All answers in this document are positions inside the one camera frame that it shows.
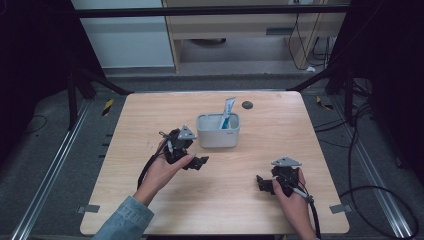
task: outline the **right hand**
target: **right hand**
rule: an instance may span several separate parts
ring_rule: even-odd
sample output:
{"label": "right hand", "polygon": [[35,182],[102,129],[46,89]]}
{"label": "right hand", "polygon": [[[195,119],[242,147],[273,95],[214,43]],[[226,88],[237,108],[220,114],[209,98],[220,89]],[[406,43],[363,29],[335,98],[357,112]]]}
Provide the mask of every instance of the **right hand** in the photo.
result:
{"label": "right hand", "polygon": [[[299,169],[299,181],[303,186],[306,184],[301,169]],[[287,197],[283,193],[281,185],[275,179],[272,180],[272,186],[283,209],[284,216],[296,231],[299,239],[310,240],[316,238],[315,231],[309,219],[308,203],[306,200],[295,192],[290,197]]]}

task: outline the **white container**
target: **white container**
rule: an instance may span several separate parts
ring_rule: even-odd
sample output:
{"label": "white container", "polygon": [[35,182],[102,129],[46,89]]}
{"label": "white container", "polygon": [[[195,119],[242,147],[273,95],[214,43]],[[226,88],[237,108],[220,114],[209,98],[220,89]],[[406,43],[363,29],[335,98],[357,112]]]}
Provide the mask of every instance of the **white container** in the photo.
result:
{"label": "white container", "polygon": [[222,113],[206,113],[197,117],[197,139],[203,148],[225,148],[237,145],[240,132],[240,117],[230,114],[227,129],[221,129]]}

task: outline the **metal bracket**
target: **metal bracket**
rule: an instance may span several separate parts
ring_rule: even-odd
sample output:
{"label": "metal bracket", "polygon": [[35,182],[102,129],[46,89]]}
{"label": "metal bracket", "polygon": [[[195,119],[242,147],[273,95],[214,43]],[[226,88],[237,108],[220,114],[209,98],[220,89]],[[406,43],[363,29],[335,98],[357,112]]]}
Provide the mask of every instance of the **metal bracket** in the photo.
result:
{"label": "metal bracket", "polygon": [[196,138],[196,134],[194,134],[187,125],[181,128],[180,134],[178,135],[178,139],[180,140],[192,140]]}
{"label": "metal bracket", "polygon": [[86,213],[86,212],[98,213],[99,209],[100,209],[99,205],[79,206],[77,209],[77,213]]}
{"label": "metal bracket", "polygon": [[347,205],[339,204],[339,205],[330,206],[330,210],[333,214],[340,213],[340,212],[348,213],[348,212],[353,212],[353,207],[350,204],[347,204]]}
{"label": "metal bracket", "polygon": [[289,157],[283,157],[281,159],[275,160],[271,164],[278,167],[302,166],[301,162],[293,160]]}

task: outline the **hand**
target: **hand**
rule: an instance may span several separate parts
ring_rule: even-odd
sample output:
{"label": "hand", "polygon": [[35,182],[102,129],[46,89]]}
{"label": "hand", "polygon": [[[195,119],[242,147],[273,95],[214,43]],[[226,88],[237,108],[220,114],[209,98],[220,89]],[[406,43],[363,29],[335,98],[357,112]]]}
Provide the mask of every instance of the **hand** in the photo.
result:
{"label": "hand", "polygon": [[147,170],[143,182],[133,197],[144,206],[149,206],[150,202],[159,190],[161,190],[172,179],[172,177],[174,177],[178,170],[189,164],[193,157],[193,155],[188,154],[174,164],[169,164],[161,151],[159,156],[149,167],[149,170]]}
{"label": "hand", "polygon": [[[303,185],[306,184],[301,169],[299,169],[299,181]],[[290,197],[287,197],[283,193],[281,185],[275,179],[272,180],[272,186],[283,209],[284,216],[296,231],[299,239],[310,240],[316,238],[315,231],[309,219],[308,203],[306,200],[295,192]]]}

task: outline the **black curtain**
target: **black curtain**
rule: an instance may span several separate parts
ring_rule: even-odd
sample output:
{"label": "black curtain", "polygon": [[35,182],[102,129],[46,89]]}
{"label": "black curtain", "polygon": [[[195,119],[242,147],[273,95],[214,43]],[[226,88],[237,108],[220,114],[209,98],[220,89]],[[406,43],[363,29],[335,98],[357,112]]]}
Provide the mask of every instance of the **black curtain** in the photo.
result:
{"label": "black curtain", "polygon": [[[346,15],[332,60],[350,63],[354,77],[372,82],[371,103],[383,131],[404,167],[416,170],[424,184],[424,1],[380,0],[371,6]],[[343,84],[341,74],[329,83],[335,89]]]}
{"label": "black curtain", "polygon": [[[1,167],[24,134],[36,104],[67,89],[71,62],[105,77],[80,20],[48,14],[56,10],[74,7],[64,0],[0,1]],[[77,80],[90,86],[89,79]]]}

